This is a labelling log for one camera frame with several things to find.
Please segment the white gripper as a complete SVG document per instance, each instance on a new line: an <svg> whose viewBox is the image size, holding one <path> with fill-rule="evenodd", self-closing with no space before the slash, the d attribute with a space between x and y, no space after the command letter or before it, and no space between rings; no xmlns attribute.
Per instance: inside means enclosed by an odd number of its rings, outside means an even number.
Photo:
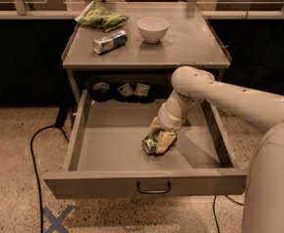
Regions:
<svg viewBox="0 0 284 233"><path fill-rule="evenodd" d="M166 101L159 109L156 116L150 123L148 134L155 133L157 141L155 153L163 154L176 140L176 133L172 130L179 130L187 120L191 106L180 104L176 101Z"/></svg>

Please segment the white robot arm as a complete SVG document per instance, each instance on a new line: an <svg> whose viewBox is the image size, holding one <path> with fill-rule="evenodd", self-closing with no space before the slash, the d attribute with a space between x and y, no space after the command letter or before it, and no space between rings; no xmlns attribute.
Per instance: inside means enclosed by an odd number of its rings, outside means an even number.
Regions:
<svg viewBox="0 0 284 233"><path fill-rule="evenodd" d="M165 152L189 110L204 101L261 131L246 179L241 233L284 233L284 96L221 83L190 66L173 72L172 87L150 124L148 133L159 134L151 150Z"/></svg>

